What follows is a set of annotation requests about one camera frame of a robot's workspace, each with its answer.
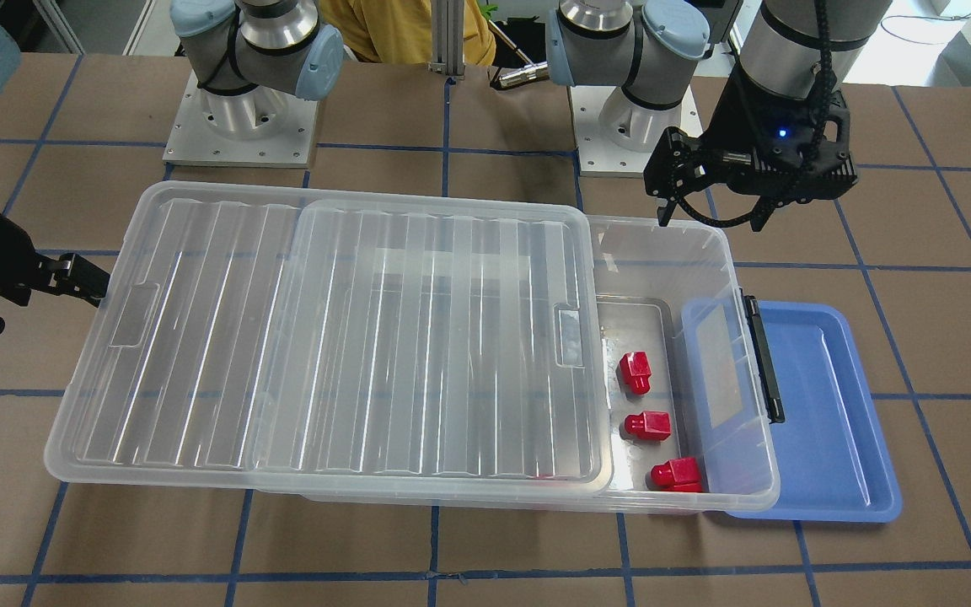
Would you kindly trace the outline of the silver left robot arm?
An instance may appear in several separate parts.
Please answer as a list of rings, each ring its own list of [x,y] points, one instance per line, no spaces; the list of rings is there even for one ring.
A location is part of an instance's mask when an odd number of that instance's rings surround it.
[[[667,226],[677,211],[717,229],[763,229],[792,203],[833,200],[858,183],[840,92],[887,1],[763,1],[698,136],[667,126],[711,24],[689,1],[561,1],[546,20],[550,79],[610,86],[614,141],[650,153],[645,192]]]

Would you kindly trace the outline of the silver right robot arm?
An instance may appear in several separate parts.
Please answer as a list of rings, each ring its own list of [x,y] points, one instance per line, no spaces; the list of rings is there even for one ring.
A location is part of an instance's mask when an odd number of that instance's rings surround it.
[[[341,72],[343,39],[313,1],[174,1],[169,16],[197,86],[211,96],[232,99],[267,88],[317,101]],[[20,58],[0,26],[0,93]],[[38,253],[30,235],[0,213],[0,298],[24,307],[33,292],[43,292],[99,306],[109,282],[107,271],[78,254]],[[0,335],[4,327],[0,316]]]

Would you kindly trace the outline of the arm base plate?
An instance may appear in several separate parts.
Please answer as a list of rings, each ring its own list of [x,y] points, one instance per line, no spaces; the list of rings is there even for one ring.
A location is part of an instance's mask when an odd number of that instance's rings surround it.
[[[633,104],[620,86],[574,86],[569,97],[583,176],[640,178],[664,128],[702,133],[691,89],[667,110]]]
[[[199,88],[190,73],[163,161],[199,168],[307,169],[317,119],[319,101],[265,86],[220,96]]]

